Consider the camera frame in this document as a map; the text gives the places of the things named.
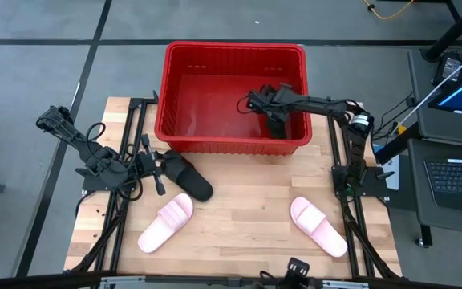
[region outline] yellow cable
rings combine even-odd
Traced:
[[[399,12],[393,14],[392,16],[389,16],[389,17],[383,17],[379,14],[377,14],[377,12],[375,11],[375,8],[372,8],[371,11],[374,12],[375,16],[377,16],[377,18],[379,19],[382,19],[382,20],[389,20],[389,19],[392,19],[394,18],[395,16],[397,16],[398,14],[401,14],[404,10],[406,10],[406,8],[408,8],[415,0],[411,0],[408,4],[406,4],[406,6],[404,6],[401,10],[399,10]],[[365,4],[367,4],[367,6],[370,6],[370,3],[367,1],[367,0],[363,0],[363,2],[365,2]]]

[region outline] black stand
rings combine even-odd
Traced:
[[[128,106],[128,115],[126,117],[126,123],[124,125],[124,131],[122,136],[122,141],[120,143],[120,156],[122,157],[122,161],[126,156],[126,145],[128,144],[129,134],[132,128],[133,123],[133,115],[135,114],[135,110],[139,109],[139,119],[136,124],[136,132],[135,132],[135,150],[138,151],[140,145],[140,136],[142,136],[142,128],[144,127],[144,120],[145,120],[145,112],[147,110],[148,104],[157,104],[158,103],[158,95],[153,92],[154,98],[151,99],[130,99],[129,106]],[[123,193],[129,195],[132,189],[124,190]],[[111,228],[112,218],[114,217],[114,211],[117,207],[117,193],[115,191],[110,192],[110,197],[108,199],[108,205],[106,214],[104,215],[104,223],[103,223],[103,232],[106,231],[108,228]],[[126,225],[126,216],[128,215],[128,201],[121,200],[121,205],[119,208],[119,214],[122,214],[121,221],[118,222],[117,232],[115,234],[115,243],[113,246],[113,251],[111,254],[111,261],[110,261],[110,270],[116,271],[119,256],[120,256],[120,247],[122,246],[122,238],[124,235],[124,226]],[[94,271],[100,271],[103,269],[103,261],[104,255],[106,254],[106,242],[103,243],[101,250],[97,253],[97,257],[95,260],[95,267]]]
[[[375,277],[375,273],[373,270],[373,265],[377,268],[379,273],[383,276],[383,278],[395,278],[399,279],[400,277],[393,272],[390,267],[381,259],[379,254],[375,251],[375,248],[371,245],[368,241],[367,237],[367,227],[364,221],[363,210],[361,207],[361,200],[358,195],[351,194],[351,192],[347,192],[347,189],[342,187],[343,184],[343,176],[345,168],[339,166],[340,164],[340,156],[339,156],[339,149],[338,149],[338,142],[336,137],[336,130],[334,128],[334,121],[330,116],[327,117],[327,123],[329,126],[329,133],[330,133],[330,142],[331,148],[333,151],[333,159],[334,159],[334,167],[332,169],[332,176],[336,194],[340,200],[340,204],[342,207],[342,216],[343,216],[343,224],[345,226],[345,237],[346,243],[349,246],[347,253],[349,255],[349,261],[351,265],[351,274],[352,277],[359,276],[359,269],[357,263],[357,255],[355,253],[355,244],[354,244],[354,233],[355,237],[361,243],[363,248],[363,254],[365,258],[365,265],[367,269],[367,275],[369,277]],[[349,140],[346,138],[346,134],[342,131],[343,141],[345,145],[345,151],[350,152],[350,144]],[[346,153],[347,158],[351,157],[350,153]],[[378,180],[376,176],[379,173],[382,173],[381,168],[377,167],[367,167],[366,173],[364,174],[364,178],[361,181],[361,188],[364,189],[363,192],[360,193],[360,196],[374,196],[374,197],[384,197],[387,196],[388,189],[385,185],[384,180]],[[367,192],[375,192],[375,195],[367,194]],[[347,196],[353,197],[353,202],[355,204],[356,209],[356,217],[359,220],[359,223],[356,222],[355,218],[352,216],[351,209],[349,208],[349,202],[347,200]]]
[[[92,249],[85,255],[83,260],[78,264],[78,266],[67,270],[66,273],[70,274],[71,272],[87,272],[94,260],[98,257],[100,253],[102,253],[103,249],[106,248],[106,244],[108,243],[108,239],[113,234],[113,231],[116,229],[117,226],[121,226],[126,219],[126,215],[124,214],[124,203],[120,206],[119,210],[115,214],[115,217],[111,220],[108,227],[103,230],[103,233],[94,244]]]
[[[420,231],[422,232],[422,238],[416,239],[416,245],[427,249],[428,247],[432,246],[432,235],[431,235],[431,227],[420,225]]]
[[[432,47],[423,54],[427,61],[436,61],[443,51],[453,44],[458,37],[462,35],[462,16],[443,36],[441,36]]]

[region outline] red plastic basket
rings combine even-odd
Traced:
[[[311,139],[311,120],[292,113],[287,140],[270,139],[266,116],[241,114],[250,90],[287,83],[307,95],[297,45],[174,42],[166,51],[155,134],[178,152],[287,155]],[[246,100],[240,109],[246,110]]]

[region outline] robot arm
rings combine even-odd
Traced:
[[[285,124],[291,112],[308,112],[332,117],[342,129],[345,129],[351,141],[351,158],[346,164],[344,183],[352,189],[361,184],[366,172],[363,159],[365,144],[372,130],[374,118],[355,101],[301,96],[286,85],[282,85],[279,90],[267,85],[259,92],[251,91],[247,95],[247,107],[258,114],[268,116],[267,127],[271,136],[276,139],[286,139]]]
[[[124,161],[114,149],[103,147],[94,141],[102,133],[88,140],[88,136],[78,131],[72,124],[69,110],[65,107],[51,106],[37,119],[36,125],[75,148],[85,164],[85,169],[76,169],[76,172],[84,177],[101,180],[109,190],[118,189],[123,184],[137,181],[141,177],[153,175],[156,180],[161,174],[155,163],[155,158],[161,157],[160,154],[135,152],[130,161]],[[148,147],[148,143],[144,143],[144,140],[148,142],[148,138],[142,137],[144,147]],[[161,184],[156,188],[159,194],[164,193]]]

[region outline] slipper strap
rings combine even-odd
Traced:
[[[178,230],[188,220],[188,215],[183,209],[175,202],[170,201],[163,208],[160,209],[158,214],[174,229]]]
[[[307,206],[297,218],[297,224],[308,234],[312,234],[326,215],[312,205]]]

